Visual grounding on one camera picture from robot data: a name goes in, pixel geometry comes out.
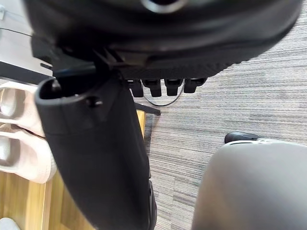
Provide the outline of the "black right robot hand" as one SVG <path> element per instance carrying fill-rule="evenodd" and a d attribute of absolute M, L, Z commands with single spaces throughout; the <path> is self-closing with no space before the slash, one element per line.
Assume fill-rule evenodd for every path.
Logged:
<path fill-rule="evenodd" d="M 301 0 L 26 0 L 35 104 L 61 177 L 97 229 L 152 230 L 157 206 L 135 97 L 194 93 L 296 23 Z"/>

